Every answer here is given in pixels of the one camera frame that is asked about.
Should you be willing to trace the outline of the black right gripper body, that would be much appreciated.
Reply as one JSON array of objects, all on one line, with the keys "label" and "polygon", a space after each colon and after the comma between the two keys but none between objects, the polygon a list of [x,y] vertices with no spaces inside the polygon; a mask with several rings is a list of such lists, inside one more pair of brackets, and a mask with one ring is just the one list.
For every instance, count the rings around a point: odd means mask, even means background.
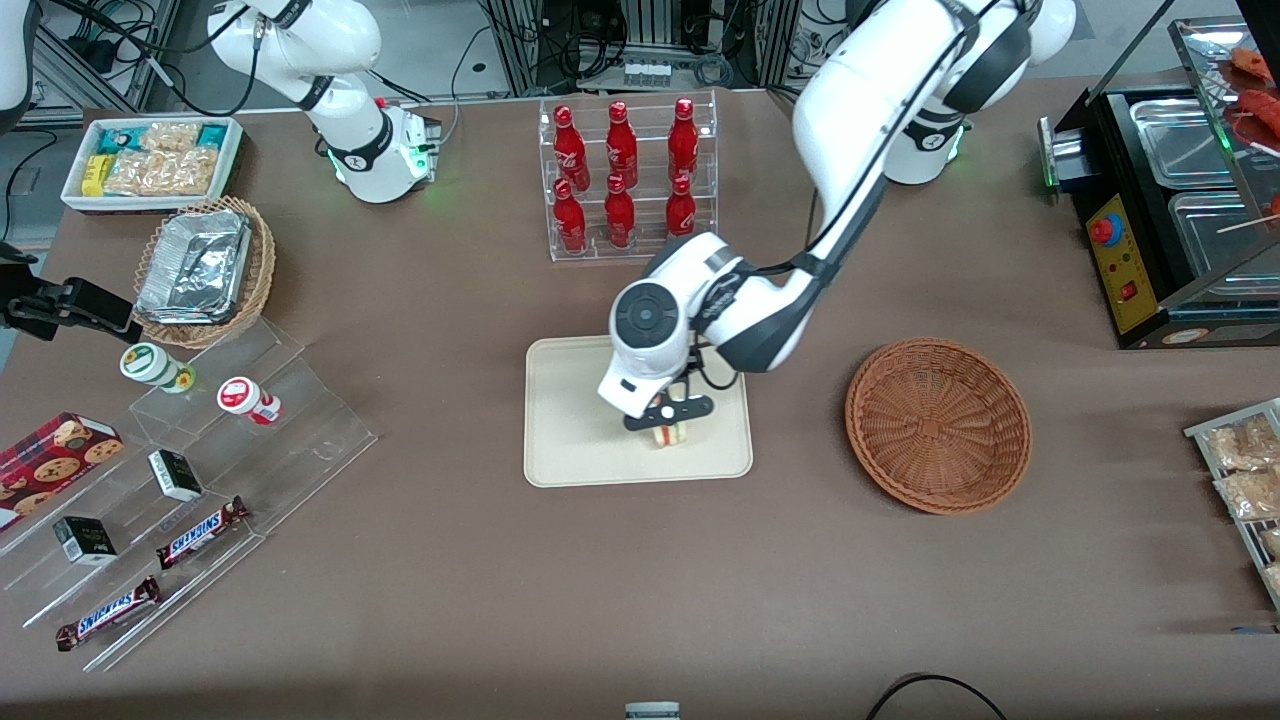
[{"label": "black right gripper body", "polygon": [[32,269],[36,260],[35,255],[1,242],[3,328],[52,341],[65,324],[60,301],[68,286],[37,277]]}]

